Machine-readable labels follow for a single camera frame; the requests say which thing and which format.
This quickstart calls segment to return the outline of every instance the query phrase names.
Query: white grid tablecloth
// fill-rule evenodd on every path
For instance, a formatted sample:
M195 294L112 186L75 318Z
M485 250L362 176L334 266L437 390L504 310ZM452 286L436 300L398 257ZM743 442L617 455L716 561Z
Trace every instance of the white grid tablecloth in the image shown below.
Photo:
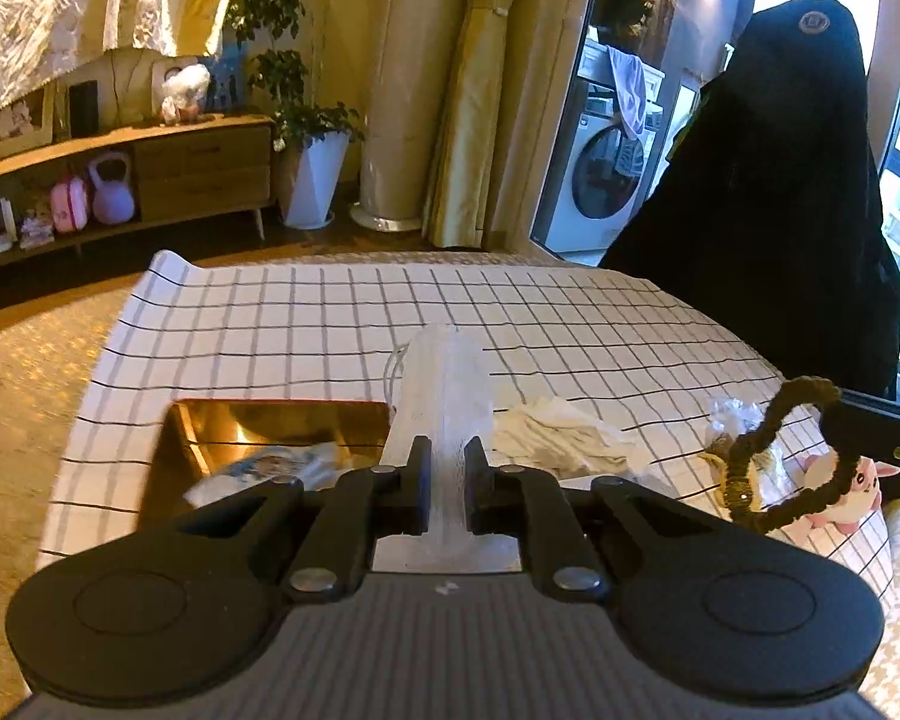
M652 284L612 271L521 266L269 265L201 269L161 252L101 351L53 489L40 564L133 530L149 453L182 398L383 400L394 346L429 323L466 327L497 410L559 396L639 435L653 473L717 514L696 456L714 397L766 403L780 376L749 346ZM797 410L785 466L823 449ZM887 596L882 517L818 552Z

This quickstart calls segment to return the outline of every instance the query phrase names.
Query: purple kettlebell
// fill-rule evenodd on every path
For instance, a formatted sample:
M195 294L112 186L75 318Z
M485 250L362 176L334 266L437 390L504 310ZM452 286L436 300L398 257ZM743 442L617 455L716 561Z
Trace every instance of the purple kettlebell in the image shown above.
M103 181L97 167L104 162L123 162L124 177L117 181ZM135 205L130 192L130 156L122 151L108 151L91 160L87 166L96 193L93 215L101 224L123 224L133 218Z

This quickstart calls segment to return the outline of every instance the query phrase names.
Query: black speaker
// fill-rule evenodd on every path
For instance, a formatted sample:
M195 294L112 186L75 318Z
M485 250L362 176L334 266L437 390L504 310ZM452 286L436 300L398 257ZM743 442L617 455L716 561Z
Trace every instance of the black speaker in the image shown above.
M97 81L83 81L70 87L70 135L86 138L100 132L97 108Z

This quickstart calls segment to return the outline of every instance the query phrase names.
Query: white plant pot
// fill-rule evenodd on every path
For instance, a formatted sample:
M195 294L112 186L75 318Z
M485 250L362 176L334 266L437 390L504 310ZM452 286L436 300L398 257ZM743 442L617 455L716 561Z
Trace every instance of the white plant pot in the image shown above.
M349 140L343 132L330 132L300 155L289 153L289 149L280 155L277 203L286 226L317 230L330 223L330 201Z

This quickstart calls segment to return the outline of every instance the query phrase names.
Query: plastic bag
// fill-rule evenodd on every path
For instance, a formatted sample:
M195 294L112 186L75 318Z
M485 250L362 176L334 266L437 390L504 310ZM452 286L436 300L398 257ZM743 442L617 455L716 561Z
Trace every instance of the plastic bag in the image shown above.
M725 465L722 458L730 450L732 442L741 435L756 428L763 419L763 410L755 403L744 403L736 398L716 398L710 404L710 418L706 425L706 450L703 458L711 465L713 483L720 485L724 480ZM751 509L758 511L767 503L781 497L780 490L789 483L783 467L783 447L778 439L763 452L754 455L754 462L746 471L754 491ZM717 488L714 493L718 506L723 506L722 493Z
M333 442L315 446L266 446L242 460L218 469L184 493L194 507L240 493L278 476L295 476L308 490L336 484L338 447Z
M200 64L187 65L175 76L164 81L160 115L165 124L195 122L209 85L210 71Z
M706 445L716 442L730 442L741 433L753 430L763 419L763 410L755 403L744 403L736 398L714 398L710 404L710 420L706 425ZM766 452L754 455L756 466L765 471L779 467L783 458L783 448L775 439Z
M377 541L375 571L481 573L519 570L519 547L511 536L474 536L463 506L463 447L479 436L490 452L493 386L482 348L456 327L431 325L405 349L394 352L391 375L404 371L382 464L405 466L416 436L432 442L430 526L423 536Z

